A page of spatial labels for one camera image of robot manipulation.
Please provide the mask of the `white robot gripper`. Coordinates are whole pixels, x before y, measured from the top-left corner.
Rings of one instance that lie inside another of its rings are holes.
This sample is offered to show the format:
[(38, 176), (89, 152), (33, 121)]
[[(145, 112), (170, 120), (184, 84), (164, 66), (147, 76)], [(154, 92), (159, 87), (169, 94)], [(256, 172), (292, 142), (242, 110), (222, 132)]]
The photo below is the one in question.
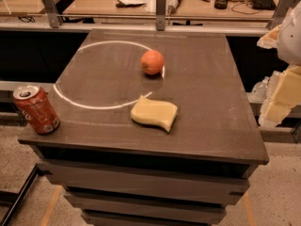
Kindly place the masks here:
[(274, 128), (301, 103), (301, 67), (297, 66), (301, 65), (301, 1), (282, 25), (260, 37), (257, 45), (263, 49), (277, 47), (278, 57), (294, 64), (283, 72), (273, 72), (261, 105), (260, 126)]

